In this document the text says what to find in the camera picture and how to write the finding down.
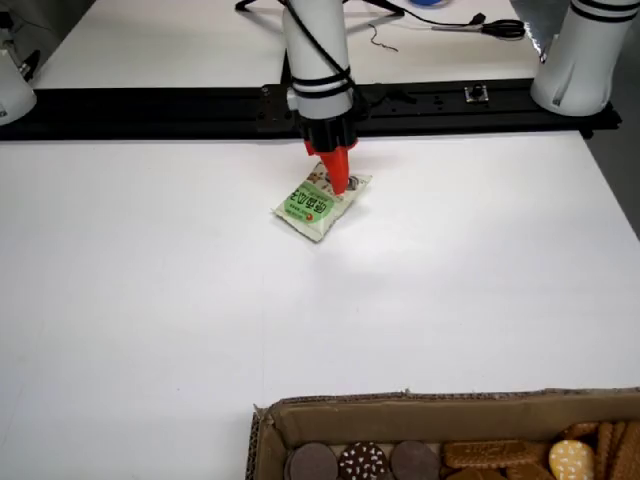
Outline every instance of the sprinkled cookie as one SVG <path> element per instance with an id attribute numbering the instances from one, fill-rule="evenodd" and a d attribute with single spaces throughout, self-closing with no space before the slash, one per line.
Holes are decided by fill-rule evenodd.
<path id="1" fill-rule="evenodd" d="M 303 445 L 293 453 L 288 463 L 291 480 L 336 480 L 338 476 L 335 455 L 321 443 Z"/>
<path id="2" fill-rule="evenodd" d="M 381 480 L 390 471 L 387 457 L 373 442 L 358 442 L 347 447 L 338 465 L 342 480 Z"/>
<path id="3" fill-rule="evenodd" d="M 549 452 L 549 466 L 557 480 L 592 480 L 594 465 L 591 447 L 577 440 L 563 440 Z"/>
<path id="4" fill-rule="evenodd" d="M 438 480 L 440 460 L 422 442 L 402 442 L 391 454 L 391 470 L 398 480 Z"/>

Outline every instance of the green snack package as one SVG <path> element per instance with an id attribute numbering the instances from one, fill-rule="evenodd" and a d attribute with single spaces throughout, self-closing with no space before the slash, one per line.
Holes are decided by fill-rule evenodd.
<path id="1" fill-rule="evenodd" d="M 319 242 L 371 181 L 370 175 L 351 175 L 342 195 L 335 195 L 322 162 L 275 210 L 275 214 L 305 237 Z"/>

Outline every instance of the brown cardboard box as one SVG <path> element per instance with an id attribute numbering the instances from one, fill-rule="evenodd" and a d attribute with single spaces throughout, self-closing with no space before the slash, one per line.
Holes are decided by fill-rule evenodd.
<path id="1" fill-rule="evenodd" d="M 292 398 L 254 415 L 246 479 L 282 480 L 288 453 L 308 442 L 549 441 L 573 423 L 631 419 L 640 389 Z"/>

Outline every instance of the black cable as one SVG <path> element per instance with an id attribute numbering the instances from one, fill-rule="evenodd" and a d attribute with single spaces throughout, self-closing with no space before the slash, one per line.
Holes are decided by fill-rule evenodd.
<path id="1" fill-rule="evenodd" d="M 398 49 L 396 47 L 390 47 L 389 45 L 385 45 L 384 43 L 376 42 L 376 37 L 378 36 L 378 29 L 373 23 L 369 23 L 368 25 L 371 28 L 373 28 L 373 37 L 371 37 L 371 40 L 369 40 L 371 43 L 373 43 L 376 47 L 382 47 L 386 50 L 393 50 L 394 52 L 398 53 Z"/>
<path id="2" fill-rule="evenodd" d="M 336 73 L 340 74 L 346 79 L 347 84 L 353 90 L 354 97 L 356 97 L 356 100 L 359 101 L 360 104 L 365 108 L 366 116 L 369 117 L 369 115 L 371 114 L 371 106 L 369 105 L 369 102 L 367 101 L 366 97 L 362 93 L 362 90 L 360 90 L 360 87 L 356 84 L 356 82 L 354 82 L 353 78 L 351 78 L 351 75 L 349 75 L 345 71 L 345 69 L 342 68 L 340 64 L 334 60 L 334 58 L 329 54 L 329 52 L 327 52 L 324 49 L 324 47 L 320 45 L 318 40 L 316 40 L 316 38 L 313 36 L 313 34 L 309 31 L 307 26 L 302 21 L 302 19 L 298 15 L 298 12 L 296 12 L 296 9 L 293 8 L 293 5 L 291 5 L 291 1 L 290 0 L 283 0 L 283 1 L 284 1 L 284 6 L 287 8 L 287 10 L 289 10 L 289 13 L 291 14 L 291 18 L 293 18 L 294 22 L 296 22 L 296 24 L 298 25 L 298 28 L 302 30 L 302 33 L 304 34 L 305 37 L 307 37 L 307 40 L 311 42 L 313 47 L 318 51 L 318 53 L 322 56 L 322 58 L 324 58 L 325 61 L 329 65 L 331 65 L 331 67 L 333 67 Z"/>
<path id="3" fill-rule="evenodd" d="M 403 8 L 403 7 L 398 7 L 398 8 L 402 10 L 404 13 L 406 13 L 407 15 L 410 15 L 413 18 L 420 20 L 421 22 L 428 23 L 429 25 L 438 25 L 441 27 L 466 27 L 468 25 L 480 25 L 481 23 L 484 23 L 484 21 L 487 19 L 487 17 L 485 17 L 482 13 L 478 13 L 476 14 L 476 16 L 474 16 L 471 19 L 469 23 L 436 22 L 435 20 L 428 20 L 426 18 L 421 17 L 420 15 L 416 15 L 411 10 L 407 10 L 406 8 Z"/>
<path id="4" fill-rule="evenodd" d="M 9 9 L 9 14 L 15 15 L 16 17 L 18 17 L 20 20 L 22 20 L 22 23 L 24 23 L 26 25 L 30 25 L 32 27 L 41 28 L 42 30 L 47 30 L 48 32 L 51 32 L 51 33 L 55 34 L 55 32 L 53 30 L 51 30 L 50 28 L 48 28 L 48 27 L 45 27 L 43 25 L 38 25 L 37 23 L 30 22 L 29 20 L 24 18 L 22 15 L 20 15 L 18 12 L 16 12 L 15 9 L 11 5 L 9 5 L 7 2 L 5 2 L 4 0 L 0 0 L 0 4 L 2 4 L 5 7 L 7 7 Z"/>

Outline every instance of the black band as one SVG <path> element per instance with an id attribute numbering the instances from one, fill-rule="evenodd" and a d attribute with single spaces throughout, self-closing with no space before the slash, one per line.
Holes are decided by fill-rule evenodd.
<path id="1" fill-rule="evenodd" d="M 629 22 L 636 18 L 638 12 L 633 15 L 627 15 L 626 17 L 603 17 L 602 15 L 596 15 L 594 13 L 585 12 L 584 10 L 576 7 L 576 4 L 571 2 L 571 10 L 574 11 L 577 15 L 584 17 L 588 20 L 593 20 L 594 22 L 602 22 L 602 23 L 624 23 Z"/>
<path id="2" fill-rule="evenodd" d="M 292 77 L 292 80 L 294 83 L 297 83 L 302 87 L 319 87 L 321 85 L 328 85 L 330 83 L 341 82 L 343 80 L 346 80 L 349 77 L 349 75 L 351 75 L 350 66 L 345 68 L 344 72 L 336 73 L 331 77 L 316 78 L 313 80 L 305 80 L 302 78 Z"/>
<path id="3" fill-rule="evenodd" d="M 293 88 L 293 90 L 296 92 L 296 94 L 299 97 L 302 97 L 302 98 L 327 98 L 327 97 L 333 97 L 334 95 L 338 95 L 339 93 L 346 92 L 350 88 L 351 86 L 348 83 L 343 83 L 339 87 L 336 87 L 324 92 L 302 92 L 295 87 Z"/>
<path id="4" fill-rule="evenodd" d="M 607 3 L 597 2 L 596 0 L 577 0 L 577 2 L 585 7 L 599 8 L 600 10 L 606 10 L 608 12 L 628 12 L 640 7 L 640 2 L 631 5 L 609 5 Z"/>

